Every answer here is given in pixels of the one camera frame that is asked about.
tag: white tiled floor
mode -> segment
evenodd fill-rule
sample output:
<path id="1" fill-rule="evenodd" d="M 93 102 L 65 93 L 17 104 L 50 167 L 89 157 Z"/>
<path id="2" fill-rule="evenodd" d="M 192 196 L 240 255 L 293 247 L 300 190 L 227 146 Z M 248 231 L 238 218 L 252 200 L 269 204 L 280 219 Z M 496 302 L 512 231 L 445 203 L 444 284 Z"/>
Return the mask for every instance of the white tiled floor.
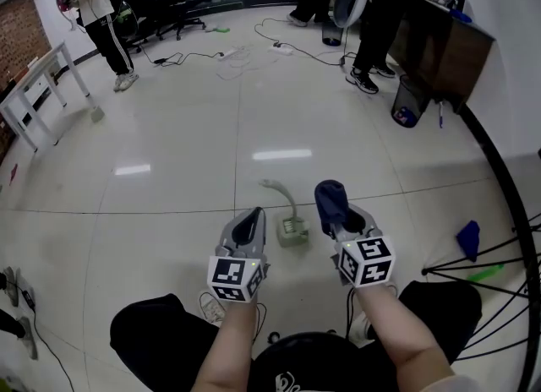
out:
<path id="1" fill-rule="evenodd" d="M 62 135 L 58 145 L 44 142 L 31 124 L 40 150 L 33 155 L 16 141 L 0 166 L 0 263 L 20 267 L 36 289 L 38 328 L 77 392 L 145 390 L 109 346 L 112 318 L 131 302 L 168 292 L 197 313 L 195 298 L 205 287 L 207 259 L 222 227 L 235 212 L 257 205 L 266 208 L 271 269 L 260 293 L 269 312 L 254 354 L 273 330 L 282 336 L 328 329 L 343 334 L 347 289 L 329 259 L 332 243 L 320 230 L 314 206 L 314 187 L 326 178 L 343 182 L 350 200 L 391 237 L 401 288 L 422 280 L 424 265 L 460 256 L 454 235 L 470 220 L 481 226 L 481 248 L 512 237 L 505 200 L 462 120 L 446 110 L 440 129 L 437 108 L 430 107 L 415 129 L 400 128 L 389 115 L 397 80 L 377 79 L 382 93 L 368 96 L 346 83 L 339 68 L 302 54 L 268 52 L 270 42 L 254 33 L 254 24 L 284 18 L 288 10 L 219 14 L 209 20 L 230 27 L 230 33 L 194 31 L 180 42 L 151 43 L 146 51 L 152 59 L 232 46 L 244 50 L 230 62 L 190 57 L 170 68 L 154 68 L 145 55 L 135 55 L 141 78 L 124 93 L 112 92 L 105 61 L 93 57 L 79 69 L 105 119 L 91 122 L 67 73 L 59 87 L 68 107 L 62 110 L 51 97 L 40 110 Z M 313 54 L 329 51 L 317 27 L 267 21 L 260 30 Z M 357 45 L 350 33 L 348 51 Z M 340 56 L 322 55 L 333 63 Z M 298 157 L 260 159 L 265 152 Z M 134 166 L 146 171 L 117 174 Z M 261 178 L 280 180 L 304 204 L 299 213 L 311 225 L 308 246 L 279 247 L 273 220 L 287 210 L 286 203 L 259 186 Z M 497 255 L 487 260 L 520 252 L 511 245 Z M 517 288 L 522 275 L 518 265 L 506 266 L 487 282 Z M 489 291 L 482 295 L 484 320 L 507 299 Z M 5 297 L 0 299 L 7 309 Z M 514 302 L 487 332 L 523 306 L 523 300 Z M 521 339 L 526 327 L 522 316 L 468 354 Z M 10 355 L 20 350 L 16 341 L 4 335 L 0 340 Z M 19 354 L 9 366 L 29 384 L 42 381 L 49 388 L 44 390 L 68 391 L 51 355 L 43 345 L 39 350 L 39 362 Z M 513 390 L 523 355 L 519 346 L 456 368 L 487 390 Z M 496 387 L 502 372 L 511 371 L 518 374 L 506 378 L 504 389 Z"/>

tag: black chair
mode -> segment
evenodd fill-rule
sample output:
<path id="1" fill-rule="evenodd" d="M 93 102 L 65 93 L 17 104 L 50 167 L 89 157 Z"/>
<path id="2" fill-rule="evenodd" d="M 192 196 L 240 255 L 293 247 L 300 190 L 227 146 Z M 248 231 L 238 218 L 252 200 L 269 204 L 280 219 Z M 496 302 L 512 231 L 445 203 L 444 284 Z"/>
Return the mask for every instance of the black chair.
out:
<path id="1" fill-rule="evenodd" d="M 201 25 L 205 23 L 199 18 L 187 19 L 187 12 L 202 0 L 148 0 L 148 18 L 152 19 L 156 27 L 156 36 L 163 40 L 170 30 L 177 31 L 177 41 L 180 41 L 180 32 L 186 25 Z"/>

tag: trash can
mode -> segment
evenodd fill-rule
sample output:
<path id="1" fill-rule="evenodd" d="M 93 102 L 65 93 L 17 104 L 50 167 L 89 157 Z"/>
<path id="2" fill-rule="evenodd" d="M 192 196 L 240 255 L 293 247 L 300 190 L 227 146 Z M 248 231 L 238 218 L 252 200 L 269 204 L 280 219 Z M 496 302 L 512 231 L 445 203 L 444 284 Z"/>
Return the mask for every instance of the trash can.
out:
<path id="1" fill-rule="evenodd" d="M 343 31 L 344 29 L 336 26 L 334 21 L 324 21 L 321 24 L 321 40 L 328 46 L 340 46 Z"/>
<path id="2" fill-rule="evenodd" d="M 400 77 L 400 87 L 391 108 L 392 119 L 404 128 L 413 128 L 430 102 L 429 92 L 413 83 L 407 76 Z"/>

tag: table leg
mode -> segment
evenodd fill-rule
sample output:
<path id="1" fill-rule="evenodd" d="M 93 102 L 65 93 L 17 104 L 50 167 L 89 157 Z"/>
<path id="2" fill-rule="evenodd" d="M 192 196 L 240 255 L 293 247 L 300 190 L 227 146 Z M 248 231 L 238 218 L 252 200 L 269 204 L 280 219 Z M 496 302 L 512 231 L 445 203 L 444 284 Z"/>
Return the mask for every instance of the table leg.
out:
<path id="1" fill-rule="evenodd" d="M 77 84 L 78 84 L 79 87 L 81 88 L 81 90 L 82 90 L 82 92 L 83 92 L 83 95 L 88 96 L 88 95 L 90 94 L 90 92 L 89 92 L 88 89 L 86 88 L 86 85 L 85 85 L 85 83 L 83 82 L 83 79 L 82 79 L 81 76 L 79 75 L 79 71 L 78 71 L 77 68 L 75 67 L 75 63 L 74 63 L 74 61 L 71 59 L 71 56 L 69 55 L 68 48 L 66 48 L 66 46 L 63 45 L 62 48 L 60 49 L 60 51 L 62 52 L 62 55 L 64 56 L 64 59 L 66 60 L 66 63 L 67 63 L 68 66 L 69 66 L 69 70 L 71 70 L 71 72 L 74 74 L 75 81 L 77 81 Z"/>
<path id="2" fill-rule="evenodd" d="M 66 106 L 68 103 L 62 96 L 62 93 L 60 93 L 60 90 L 58 89 L 57 85 L 54 84 L 54 79 L 51 77 L 51 75 L 49 75 L 48 72 L 45 72 L 45 78 L 47 80 L 47 83 L 49 83 L 49 87 L 51 87 L 52 93 L 54 93 L 57 96 L 62 106 Z"/>
<path id="3" fill-rule="evenodd" d="M 3 109 L 2 115 L 8 125 L 11 127 L 11 129 L 13 129 L 13 131 L 15 131 L 17 135 L 23 137 L 23 140 L 26 141 L 32 149 L 34 149 L 35 153 L 37 151 L 37 146 L 34 144 L 34 141 L 32 141 L 26 131 L 19 125 L 19 121 L 11 112 L 8 106 Z"/>
<path id="4" fill-rule="evenodd" d="M 47 137 L 49 137 L 49 139 L 52 141 L 52 143 L 54 145 L 57 145 L 58 143 L 58 138 L 56 138 L 52 132 L 49 130 L 49 128 L 47 127 L 47 125 L 45 124 L 45 122 L 43 122 L 43 120 L 41 120 L 41 117 L 38 116 L 36 110 L 34 109 L 34 107 L 32 106 L 32 104 L 30 104 L 30 101 L 28 100 L 28 98 L 26 97 L 24 91 L 22 90 L 19 90 L 17 92 L 17 96 L 19 97 L 20 101 L 22 102 L 23 106 L 26 108 L 26 111 L 30 114 L 30 116 L 32 117 L 32 120 L 34 120 L 39 126 L 40 128 L 43 130 L 43 132 L 45 133 L 45 135 Z"/>

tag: white desk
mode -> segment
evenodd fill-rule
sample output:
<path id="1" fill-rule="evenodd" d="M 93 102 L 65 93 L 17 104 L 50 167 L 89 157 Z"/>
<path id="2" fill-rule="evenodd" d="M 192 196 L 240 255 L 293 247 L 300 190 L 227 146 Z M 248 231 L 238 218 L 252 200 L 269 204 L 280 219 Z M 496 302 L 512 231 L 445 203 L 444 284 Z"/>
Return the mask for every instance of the white desk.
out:
<path id="1" fill-rule="evenodd" d="M 49 130 L 47 125 L 43 122 L 41 117 L 38 116 L 32 104 L 30 104 L 30 101 L 25 95 L 25 87 L 31 86 L 43 74 L 45 74 L 45 78 L 47 80 L 47 83 L 49 83 L 49 87 L 51 88 L 51 91 L 57 96 L 62 106 L 67 105 L 67 102 L 63 98 L 62 94 L 60 93 L 60 90 L 58 90 L 57 85 L 54 84 L 54 79 L 52 79 L 51 75 L 49 75 L 49 73 L 47 72 L 47 68 L 49 68 L 53 63 L 57 61 L 59 52 L 62 53 L 64 59 L 66 60 L 66 63 L 69 66 L 69 70 L 71 70 L 71 72 L 73 73 L 75 77 L 75 81 L 77 81 L 77 84 L 81 88 L 83 95 L 85 96 L 90 95 L 90 92 L 86 88 L 86 85 L 83 82 L 83 79 L 79 75 L 79 71 L 75 67 L 74 61 L 69 55 L 68 48 L 66 48 L 66 45 L 64 44 L 64 42 L 62 42 L 60 45 L 55 46 L 45 56 L 43 56 L 36 63 L 34 63 L 30 67 L 30 70 L 28 71 L 28 73 L 15 85 L 14 89 L 11 90 L 9 95 L 6 96 L 6 99 L 4 99 L 4 101 L 0 104 L 0 113 L 3 115 L 3 118 L 6 120 L 8 125 L 11 127 L 11 129 L 13 129 L 13 131 L 15 131 L 17 135 L 25 139 L 25 141 L 30 145 L 32 149 L 34 149 L 34 151 L 37 151 L 36 144 L 32 141 L 32 139 L 26 132 L 26 129 L 20 126 L 17 118 L 14 116 L 11 109 L 9 108 L 9 104 L 13 102 L 14 97 L 18 97 L 20 102 L 25 107 L 26 111 L 32 117 L 32 120 L 36 121 L 38 126 L 45 133 L 45 135 L 52 141 L 53 144 L 56 145 L 58 143 L 58 138 L 56 138 L 53 135 L 53 133 Z"/>

